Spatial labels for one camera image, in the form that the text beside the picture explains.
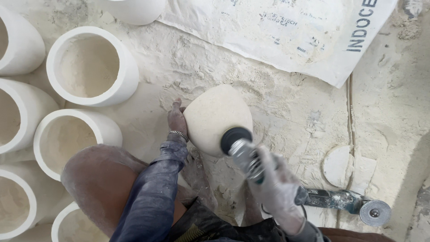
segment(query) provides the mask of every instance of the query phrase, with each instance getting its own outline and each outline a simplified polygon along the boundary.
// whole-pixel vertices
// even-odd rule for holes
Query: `hand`
[[[300,182],[282,155],[272,155],[264,145],[257,146],[257,152],[264,166],[264,181],[261,185],[248,181],[249,188],[287,235],[297,235],[306,221],[294,203]]]
[[[169,123],[170,131],[178,131],[187,135],[187,123],[182,114],[185,107],[181,107],[182,101],[177,98],[172,104],[172,110],[167,113],[167,122]]]

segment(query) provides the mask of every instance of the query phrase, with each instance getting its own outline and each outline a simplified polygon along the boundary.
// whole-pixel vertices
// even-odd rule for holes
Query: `angle grinder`
[[[245,173],[246,179],[262,184],[264,167],[252,143],[252,134],[242,127],[228,129],[221,138],[221,150],[232,156],[234,163]],[[370,226],[381,226],[391,217],[391,208],[380,200],[372,200],[349,190],[326,191],[321,189],[298,188],[294,199],[296,205],[346,210],[359,214],[360,219]]]

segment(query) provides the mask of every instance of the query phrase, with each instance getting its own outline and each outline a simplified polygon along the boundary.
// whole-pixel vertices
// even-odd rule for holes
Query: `worker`
[[[392,242],[379,234],[337,229],[322,229],[328,235],[324,236],[294,204],[300,183],[284,160],[276,171],[265,169],[261,185],[248,184],[251,192],[246,189],[244,215],[248,226],[220,219],[213,213],[216,200],[210,196],[206,175],[201,175],[200,157],[187,158],[184,109],[176,99],[168,112],[171,131],[150,165],[122,148],[102,144],[83,149],[66,164],[61,182],[111,242]],[[260,145],[257,151],[263,165],[271,166],[269,150]],[[202,185],[197,190],[210,190],[187,208],[176,196],[182,169],[190,169],[193,184]],[[274,219],[263,220],[257,203],[264,204]]]

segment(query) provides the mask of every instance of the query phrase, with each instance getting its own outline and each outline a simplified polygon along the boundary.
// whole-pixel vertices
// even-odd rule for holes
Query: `cutting disc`
[[[361,207],[360,218],[369,226],[381,226],[390,220],[391,208],[383,201],[372,200]]]

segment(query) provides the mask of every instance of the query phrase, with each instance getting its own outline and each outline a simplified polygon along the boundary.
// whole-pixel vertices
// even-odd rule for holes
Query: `silver bracelet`
[[[181,133],[179,131],[170,131],[169,133],[179,134],[180,136],[182,136],[185,139],[185,141],[187,141],[187,143],[189,141],[188,137],[185,134],[183,134],[183,133]]]

